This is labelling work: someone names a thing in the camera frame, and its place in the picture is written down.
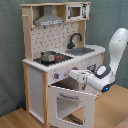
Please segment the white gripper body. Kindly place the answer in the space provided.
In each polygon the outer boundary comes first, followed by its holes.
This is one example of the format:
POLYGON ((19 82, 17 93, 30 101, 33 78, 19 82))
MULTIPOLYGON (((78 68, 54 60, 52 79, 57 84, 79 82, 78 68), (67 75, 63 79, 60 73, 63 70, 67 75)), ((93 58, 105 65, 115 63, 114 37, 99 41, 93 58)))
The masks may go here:
POLYGON ((71 70, 69 75, 79 83, 85 83, 91 72, 89 70, 71 70))

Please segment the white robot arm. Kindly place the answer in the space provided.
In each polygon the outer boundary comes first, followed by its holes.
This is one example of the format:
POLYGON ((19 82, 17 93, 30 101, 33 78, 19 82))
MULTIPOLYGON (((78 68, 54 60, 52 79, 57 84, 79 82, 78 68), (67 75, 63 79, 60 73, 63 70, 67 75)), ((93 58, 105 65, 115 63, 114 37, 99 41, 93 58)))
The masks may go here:
POLYGON ((99 66, 94 73, 89 70, 71 70, 69 75, 79 83, 90 85, 102 93, 107 92, 116 80, 116 72, 127 44, 128 29, 119 28, 109 43, 108 66, 99 66))

